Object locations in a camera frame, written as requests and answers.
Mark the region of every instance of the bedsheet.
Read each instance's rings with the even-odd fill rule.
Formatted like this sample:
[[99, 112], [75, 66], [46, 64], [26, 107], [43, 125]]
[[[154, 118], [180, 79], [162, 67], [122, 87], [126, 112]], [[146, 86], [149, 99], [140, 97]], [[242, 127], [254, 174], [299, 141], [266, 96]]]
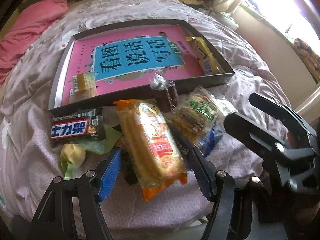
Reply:
[[[83, 23], [94, 28], [146, 18], [190, 22], [236, 72], [228, 84], [209, 90], [224, 94], [240, 113], [285, 139], [285, 127], [252, 107], [248, 98], [251, 93], [258, 92], [277, 103], [290, 105], [289, 101], [266, 63], [236, 33], [177, 0], [91, 0], [68, 12], [43, 32], [12, 72], [0, 108], [0, 195], [3, 209], [31, 221], [51, 180], [62, 175], [59, 168], [62, 146], [51, 144], [51, 116], [47, 109], [53, 78], [70, 36], [77, 33]], [[114, 107], [105, 107], [104, 113], [109, 117], [110, 125], [119, 123]], [[94, 169], [105, 158], [88, 155], [77, 176]], [[218, 169], [236, 178], [262, 172], [261, 159], [229, 135], [220, 140], [207, 158]], [[75, 199], [76, 227], [78, 233], [84, 235], [78, 205]], [[143, 202], [140, 186], [128, 186], [122, 171], [111, 195], [100, 206], [115, 239], [177, 230], [212, 209], [212, 204], [201, 195], [192, 173], [188, 174], [188, 184], [176, 182], [149, 202]]]

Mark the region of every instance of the pink blanket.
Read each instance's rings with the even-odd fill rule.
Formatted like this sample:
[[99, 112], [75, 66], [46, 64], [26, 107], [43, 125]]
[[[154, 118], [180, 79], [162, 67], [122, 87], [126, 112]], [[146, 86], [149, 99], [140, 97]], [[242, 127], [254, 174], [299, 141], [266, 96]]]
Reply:
[[23, 10], [0, 41], [0, 87], [30, 45], [67, 9], [66, 0], [43, 0]]

